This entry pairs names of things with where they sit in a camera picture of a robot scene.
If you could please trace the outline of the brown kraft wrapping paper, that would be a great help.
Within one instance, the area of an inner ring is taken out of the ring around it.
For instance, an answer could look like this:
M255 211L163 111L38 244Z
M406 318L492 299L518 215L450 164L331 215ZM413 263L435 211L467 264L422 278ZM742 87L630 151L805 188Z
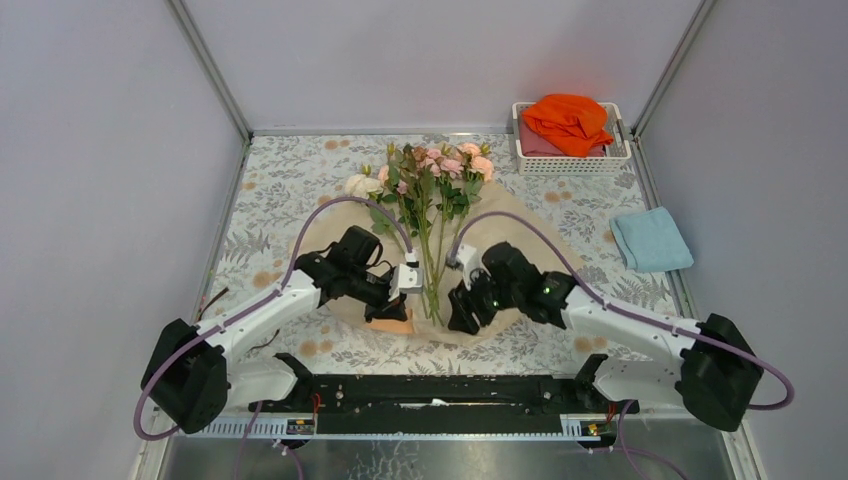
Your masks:
M515 214L528 221L531 226L539 229L550 239L557 251L569 261L574 269L579 270L585 265L581 256L571 248L549 221L531 211L523 200L512 195L499 183L490 184L483 188L482 200L472 207L471 216L477 218L484 213L495 211ZM300 248L291 250L292 256L296 258L309 252L321 250L331 242L338 240L347 227L351 225L365 227L369 219L368 207L365 205L345 202L331 207L313 221L305 233ZM481 250L502 241L520 249L529 261L536 264L541 270L561 272L565 270L555 253L530 228L509 218L498 216L484 219L471 227L462 240L464 244ZM337 319L360 329L381 331L397 338L405 337L409 340L416 338L462 346L470 346L491 339L525 318L523 314L516 310L498 313L491 325L482 328L481 332L476 335L469 335L450 331L446 326L434 324L426 319L423 311L423 300L418 296L406 301L406 313L409 315L409 319L405 322L377 320L368 326L363 319L363 305L352 299L332 300L329 302L329 310Z

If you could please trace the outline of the pink fake flower bunch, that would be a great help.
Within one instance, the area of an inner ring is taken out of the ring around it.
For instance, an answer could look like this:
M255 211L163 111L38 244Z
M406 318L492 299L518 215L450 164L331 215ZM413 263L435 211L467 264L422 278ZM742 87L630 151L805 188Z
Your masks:
M400 147L391 143L386 157L386 164L378 172L382 190L370 198L393 213L409 237L419 242L423 311L433 324L445 326L445 302L439 293L444 268L438 259L445 230L454 218L464 159L459 150L448 144Z

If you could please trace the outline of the pink fake flower stem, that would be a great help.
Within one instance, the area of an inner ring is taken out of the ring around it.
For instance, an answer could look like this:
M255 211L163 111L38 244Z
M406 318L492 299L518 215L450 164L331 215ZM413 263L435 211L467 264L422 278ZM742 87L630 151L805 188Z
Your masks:
M428 265L435 280L445 271L445 242L457 237L471 207L480 201L482 187L493 181L489 153L487 144L473 142L419 150L416 163L424 180L422 238L427 241Z

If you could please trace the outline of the light blue towel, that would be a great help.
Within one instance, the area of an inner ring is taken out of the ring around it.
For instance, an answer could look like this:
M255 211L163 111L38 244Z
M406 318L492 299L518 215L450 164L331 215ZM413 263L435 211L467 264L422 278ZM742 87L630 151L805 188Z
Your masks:
M615 217L610 229L628 270L662 273L694 265L694 257L665 207Z

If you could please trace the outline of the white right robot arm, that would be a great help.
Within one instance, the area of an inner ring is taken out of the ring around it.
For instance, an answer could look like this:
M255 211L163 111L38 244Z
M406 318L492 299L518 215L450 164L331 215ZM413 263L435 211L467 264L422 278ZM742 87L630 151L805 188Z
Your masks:
M583 410L647 401L682 407L710 427L734 432L763 376L750 345L724 316L670 320L632 304L604 305L574 276L540 271L507 242L484 253L463 244L445 264L462 276L448 294L452 330L475 335L498 313L517 310L533 322L604 337L641 354L637 361L591 355L573 386Z

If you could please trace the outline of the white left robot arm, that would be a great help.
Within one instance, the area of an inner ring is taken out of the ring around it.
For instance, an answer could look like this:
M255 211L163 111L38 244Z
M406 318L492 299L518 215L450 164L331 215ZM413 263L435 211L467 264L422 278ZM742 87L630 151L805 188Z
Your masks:
M153 401L187 434L259 401L301 409L310 397L307 380L277 358L245 362L243 355L284 323L343 297L362 303L368 322L406 320L406 296L422 287L418 254L408 246L401 263L377 276L370 270L382 251L375 235L352 226L327 248L299 255L281 284L235 309L193 325L170 322L143 374L137 406Z

